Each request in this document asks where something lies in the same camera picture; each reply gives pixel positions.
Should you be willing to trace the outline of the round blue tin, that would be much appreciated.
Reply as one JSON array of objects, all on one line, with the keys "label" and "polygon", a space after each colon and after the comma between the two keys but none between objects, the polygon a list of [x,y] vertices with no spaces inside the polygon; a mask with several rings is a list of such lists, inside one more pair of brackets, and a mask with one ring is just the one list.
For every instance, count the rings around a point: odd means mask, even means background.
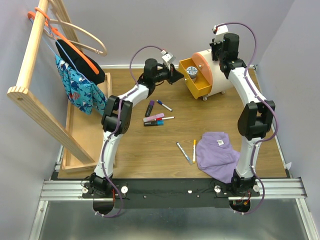
[{"label": "round blue tin", "polygon": [[198,69],[195,66],[188,66],[186,68],[186,72],[193,82],[197,80]]}]

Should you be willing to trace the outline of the blue capped white marker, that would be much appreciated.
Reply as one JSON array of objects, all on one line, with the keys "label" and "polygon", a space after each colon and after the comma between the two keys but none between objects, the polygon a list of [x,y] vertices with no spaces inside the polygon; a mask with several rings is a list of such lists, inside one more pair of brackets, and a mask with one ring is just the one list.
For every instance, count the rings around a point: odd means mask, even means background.
[{"label": "blue capped white marker", "polygon": [[168,107],[167,105],[165,105],[162,101],[160,101],[160,100],[157,99],[156,102],[157,102],[158,104],[160,104],[162,107],[164,107],[165,109],[167,109],[168,111],[170,111],[170,112],[173,111],[170,107]]}]

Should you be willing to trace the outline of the purple black highlighter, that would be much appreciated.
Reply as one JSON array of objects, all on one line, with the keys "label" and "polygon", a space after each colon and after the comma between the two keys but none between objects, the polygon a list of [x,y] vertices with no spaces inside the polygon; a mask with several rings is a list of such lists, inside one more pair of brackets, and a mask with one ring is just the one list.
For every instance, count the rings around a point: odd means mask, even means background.
[{"label": "purple black highlighter", "polygon": [[145,112],[145,117],[149,117],[151,115],[151,112],[153,110],[155,102],[153,100],[149,101],[149,104],[147,106],[146,112]]}]

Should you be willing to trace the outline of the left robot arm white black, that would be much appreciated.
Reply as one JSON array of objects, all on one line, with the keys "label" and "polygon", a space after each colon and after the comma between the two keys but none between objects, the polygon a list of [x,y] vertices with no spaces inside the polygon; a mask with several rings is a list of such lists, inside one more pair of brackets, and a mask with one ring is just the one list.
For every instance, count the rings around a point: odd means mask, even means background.
[{"label": "left robot arm white black", "polygon": [[117,189],[112,182],[114,162],[120,140],[129,129],[133,107],[147,99],[156,89],[157,83],[167,81],[172,85],[182,78],[184,75],[173,64],[165,66],[149,58],[131,90],[120,96],[111,95],[107,99],[101,119],[103,143],[100,157],[88,177],[88,183],[83,187],[89,195],[106,198]]}]

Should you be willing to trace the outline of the red capped white marker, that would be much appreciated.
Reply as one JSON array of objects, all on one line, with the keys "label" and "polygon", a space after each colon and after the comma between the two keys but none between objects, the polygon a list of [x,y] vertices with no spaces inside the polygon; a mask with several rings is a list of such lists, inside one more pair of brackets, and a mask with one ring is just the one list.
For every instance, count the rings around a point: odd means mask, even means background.
[{"label": "red capped white marker", "polygon": [[159,118],[155,118],[154,121],[164,121],[164,120],[171,120],[174,119],[174,116],[169,116],[169,117],[159,117]]}]

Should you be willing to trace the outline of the black blue capped highlighter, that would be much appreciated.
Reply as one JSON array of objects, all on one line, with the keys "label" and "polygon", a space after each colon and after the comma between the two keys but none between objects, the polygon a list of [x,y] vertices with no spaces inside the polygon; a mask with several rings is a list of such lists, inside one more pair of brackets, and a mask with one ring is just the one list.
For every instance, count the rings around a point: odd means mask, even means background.
[{"label": "black blue capped highlighter", "polygon": [[154,120],[154,121],[148,121],[143,123],[144,127],[163,126],[163,125],[164,125],[163,120]]}]

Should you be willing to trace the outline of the black garment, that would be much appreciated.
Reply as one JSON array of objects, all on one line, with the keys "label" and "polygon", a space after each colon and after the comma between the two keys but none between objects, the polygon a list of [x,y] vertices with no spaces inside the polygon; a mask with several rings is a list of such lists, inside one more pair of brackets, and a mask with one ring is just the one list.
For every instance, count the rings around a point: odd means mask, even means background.
[{"label": "black garment", "polygon": [[89,56],[85,55],[97,68],[98,74],[96,74],[92,68],[88,65],[88,63],[72,48],[70,47],[64,40],[58,39],[55,42],[57,50],[60,54],[60,57],[67,62],[73,69],[74,67],[82,73],[88,80],[98,85],[105,81],[105,72],[102,68],[91,59]]}]

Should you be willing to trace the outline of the grey silver pen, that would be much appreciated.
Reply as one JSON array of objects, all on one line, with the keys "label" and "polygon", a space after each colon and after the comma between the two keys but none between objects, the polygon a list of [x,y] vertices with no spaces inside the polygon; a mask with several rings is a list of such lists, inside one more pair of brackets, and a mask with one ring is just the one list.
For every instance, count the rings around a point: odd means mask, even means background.
[{"label": "grey silver pen", "polygon": [[181,146],[181,144],[179,142],[176,142],[177,147],[179,148],[179,150],[181,151],[181,153],[183,154],[184,158],[187,160],[187,162],[192,165],[193,162],[190,159],[190,157],[188,156],[187,152],[183,149],[183,147]]}]

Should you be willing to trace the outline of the purple cloth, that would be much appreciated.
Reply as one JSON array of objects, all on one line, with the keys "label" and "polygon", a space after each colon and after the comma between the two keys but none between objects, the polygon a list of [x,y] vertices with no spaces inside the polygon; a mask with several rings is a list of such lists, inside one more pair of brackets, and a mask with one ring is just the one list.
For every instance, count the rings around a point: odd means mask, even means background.
[{"label": "purple cloth", "polygon": [[225,184],[231,183],[239,159],[240,152],[233,148],[225,132],[205,132],[196,145],[198,168]]}]

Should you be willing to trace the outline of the blue shark pattern garment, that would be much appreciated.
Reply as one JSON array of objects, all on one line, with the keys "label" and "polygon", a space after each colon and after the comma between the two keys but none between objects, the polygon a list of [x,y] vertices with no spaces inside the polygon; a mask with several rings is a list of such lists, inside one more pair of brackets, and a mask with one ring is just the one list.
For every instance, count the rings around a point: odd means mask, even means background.
[{"label": "blue shark pattern garment", "polygon": [[84,78],[58,55],[55,56],[55,64],[69,101],[87,115],[93,110],[102,115],[107,98],[98,86]]}]

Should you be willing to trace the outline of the wooden tray base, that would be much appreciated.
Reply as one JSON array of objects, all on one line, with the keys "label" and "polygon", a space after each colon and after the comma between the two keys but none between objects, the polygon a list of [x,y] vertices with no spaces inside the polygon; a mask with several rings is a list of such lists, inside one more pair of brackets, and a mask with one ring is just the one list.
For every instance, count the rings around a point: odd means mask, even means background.
[{"label": "wooden tray base", "polygon": [[102,115],[96,109],[86,114],[68,102],[65,128],[94,162],[82,163],[65,148],[58,174],[61,178],[82,178],[93,172],[103,144],[101,121]]}]

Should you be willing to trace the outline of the wooden hanger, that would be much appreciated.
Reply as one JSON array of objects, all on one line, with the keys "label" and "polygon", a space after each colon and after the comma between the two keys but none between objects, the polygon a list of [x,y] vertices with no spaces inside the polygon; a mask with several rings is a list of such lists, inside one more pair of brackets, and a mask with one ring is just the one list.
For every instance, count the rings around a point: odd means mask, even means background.
[{"label": "wooden hanger", "polygon": [[[71,22],[67,8],[62,0],[48,0],[48,7],[54,15],[53,19],[50,20],[50,24],[60,26],[64,33],[64,36],[79,50],[88,50],[103,57],[107,55],[107,48],[100,39],[98,39],[87,30]],[[99,45],[99,48],[94,48],[92,46],[81,43],[76,32],[80,32],[90,39],[94,40]]]}]

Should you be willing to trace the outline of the orange hanger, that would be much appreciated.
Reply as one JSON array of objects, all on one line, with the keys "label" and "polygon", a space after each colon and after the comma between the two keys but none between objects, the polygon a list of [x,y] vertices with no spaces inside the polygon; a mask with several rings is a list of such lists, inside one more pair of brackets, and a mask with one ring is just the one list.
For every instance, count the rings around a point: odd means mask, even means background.
[{"label": "orange hanger", "polygon": [[65,43],[67,43],[87,64],[88,66],[93,70],[93,72],[98,75],[99,74],[99,70],[97,69],[97,67],[85,56],[85,54],[80,51],[73,43],[71,43],[62,33],[60,33],[58,31],[57,28],[52,27],[50,25],[50,18],[49,16],[44,13],[44,11],[39,8],[39,7],[35,7],[34,8],[36,12],[41,13],[44,18],[45,18],[45,22],[44,25],[48,28],[49,30],[49,35],[53,37],[54,40],[57,40],[57,37],[60,37],[60,39],[62,39]]}]

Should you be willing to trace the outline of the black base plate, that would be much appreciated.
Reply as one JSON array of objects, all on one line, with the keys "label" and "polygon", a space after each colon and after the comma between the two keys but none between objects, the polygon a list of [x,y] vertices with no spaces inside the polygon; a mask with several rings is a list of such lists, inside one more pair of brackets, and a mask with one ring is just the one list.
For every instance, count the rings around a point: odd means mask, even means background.
[{"label": "black base plate", "polygon": [[112,208],[235,208],[248,212],[250,200],[260,196],[253,180],[222,183],[213,178],[105,178],[91,176],[82,184],[82,197],[107,214]]}]

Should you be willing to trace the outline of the aluminium rail frame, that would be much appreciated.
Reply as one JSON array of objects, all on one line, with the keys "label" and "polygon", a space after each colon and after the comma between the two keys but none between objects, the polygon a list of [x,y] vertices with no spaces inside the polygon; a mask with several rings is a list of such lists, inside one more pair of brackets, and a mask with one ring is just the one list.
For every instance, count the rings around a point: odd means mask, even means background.
[{"label": "aluminium rail frame", "polygon": [[32,240],[316,240],[301,178],[264,178],[250,200],[254,213],[229,208],[124,208],[104,218],[83,198],[78,179],[43,183],[31,229]]}]

